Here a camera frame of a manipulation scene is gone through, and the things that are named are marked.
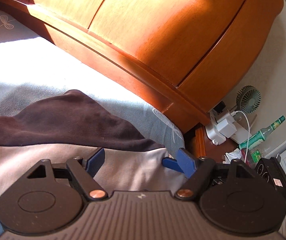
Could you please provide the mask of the blue floral bed sheet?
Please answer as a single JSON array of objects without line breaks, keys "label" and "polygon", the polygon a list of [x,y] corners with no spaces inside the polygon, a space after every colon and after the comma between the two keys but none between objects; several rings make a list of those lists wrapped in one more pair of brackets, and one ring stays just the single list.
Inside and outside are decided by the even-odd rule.
[{"label": "blue floral bed sheet", "polygon": [[164,145],[168,157],[184,146],[181,131],[156,108],[0,10],[0,116],[15,116],[69,90],[129,121],[145,138]]}]

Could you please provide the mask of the green mini desk fan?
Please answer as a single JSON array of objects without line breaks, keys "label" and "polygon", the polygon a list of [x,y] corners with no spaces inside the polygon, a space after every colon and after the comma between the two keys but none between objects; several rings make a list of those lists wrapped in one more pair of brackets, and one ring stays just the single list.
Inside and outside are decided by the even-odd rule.
[{"label": "green mini desk fan", "polygon": [[261,93],[254,86],[243,87],[236,96],[236,111],[255,112],[261,103]]}]

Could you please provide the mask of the orange wooden headboard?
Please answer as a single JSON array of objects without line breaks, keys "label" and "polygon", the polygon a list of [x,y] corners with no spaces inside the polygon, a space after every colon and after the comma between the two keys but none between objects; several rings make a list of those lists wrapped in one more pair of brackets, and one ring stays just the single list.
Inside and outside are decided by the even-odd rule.
[{"label": "orange wooden headboard", "polygon": [[0,9],[187,132],[207,125],[248,72],[283,0],[0,0]]}]

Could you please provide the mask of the white power strip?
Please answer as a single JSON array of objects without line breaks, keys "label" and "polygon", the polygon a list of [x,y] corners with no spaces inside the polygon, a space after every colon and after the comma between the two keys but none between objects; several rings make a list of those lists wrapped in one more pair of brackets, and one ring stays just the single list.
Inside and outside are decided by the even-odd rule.
[{"label": "white power strip", "polygon": [[[238,122],[242,118],[245,118],[246,115],[241,111],[235,111],[236,115],[234,116],[235,120]],[[216,118],[219,116],[216,111],[211,110],[210,111],[210,124],[205,126],[206,134],[208,138],[212,141],[214,145],[221,145],[223,144],[228,138],[226,138],[224,135],[219,133],[219,131],[216,129],[217,121]],[[241,131],[234,134],[232,137],[230,137],[231,140],[234,142],[241,144],[245,140],[247,140],[249,137],[251,137],[251,133],[249,132],[249,128],[243,128]]]}]

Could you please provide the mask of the cream and black Bruins shirt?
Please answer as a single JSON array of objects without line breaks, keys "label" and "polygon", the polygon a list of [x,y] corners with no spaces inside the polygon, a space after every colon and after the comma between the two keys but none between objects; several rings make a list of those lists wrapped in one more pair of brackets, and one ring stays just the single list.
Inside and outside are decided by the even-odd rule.
[{"label": "cream and black Bruins shirt", "polygon": [[98,147],[105,150],[105,162],[95,180],[108,193],[176,191],[185,182],[182,173],[162,166],[169,156],[164,145],[79,90],[69,90],[15,116],[0,116],[0,196],[41,159],[87,158]]}]

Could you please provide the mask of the white charger plug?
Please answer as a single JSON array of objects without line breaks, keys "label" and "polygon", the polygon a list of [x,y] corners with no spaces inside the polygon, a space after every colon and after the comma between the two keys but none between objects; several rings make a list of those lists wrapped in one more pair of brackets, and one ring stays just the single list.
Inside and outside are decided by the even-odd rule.
[{"label": "white charger plug", "polygon": [[235,111],[229,112],[226,110],[216,118],[216,129],[226,138],[232,137],[243,129],[243,127],[235,120],[235,115]]}]

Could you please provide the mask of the green glass bottle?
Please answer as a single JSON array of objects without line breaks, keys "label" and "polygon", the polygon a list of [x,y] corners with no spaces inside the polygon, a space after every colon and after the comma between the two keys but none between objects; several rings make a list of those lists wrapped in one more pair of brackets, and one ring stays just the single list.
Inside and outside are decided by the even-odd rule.
[{"label": "green glass bottle", "polygon": [[249,142],[245,140],[243,143],[238,145],[238,148],[240,150],[242,149],[248,149],[249,151],[253,150],[259,144],[263,143],[267,140],[267,138],[283,123],[285,122],[286,118],[284,115],[279,117],[275,122],[273,122],[270,126],[266,128],[260,129],[257,133],[252,135],[249,138]]}]

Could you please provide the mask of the dark wooden nightstand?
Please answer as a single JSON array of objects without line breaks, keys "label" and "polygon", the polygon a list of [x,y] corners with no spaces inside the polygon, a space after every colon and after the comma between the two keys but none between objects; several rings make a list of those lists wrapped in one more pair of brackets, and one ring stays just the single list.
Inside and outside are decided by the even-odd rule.
[{"label": "dark wooden nightstand", "polygon": [[184,134],[185,148],[196,158],[209,157],[217,163],[224,160],[225,153],[234,151],[237,143],[228,138],[221,145],[214,145],[206,134],[202,124],[197,124]]}]

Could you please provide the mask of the small green box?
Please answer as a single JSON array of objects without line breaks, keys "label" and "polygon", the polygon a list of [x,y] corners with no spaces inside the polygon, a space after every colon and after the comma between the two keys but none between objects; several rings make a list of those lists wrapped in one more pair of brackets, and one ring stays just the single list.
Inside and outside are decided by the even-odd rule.
[{"label": "small green box", "polygon": [[262,152],[260,149],[251,150],[250,159],[254,164],[257,164],[259,160],[262,158]]}]

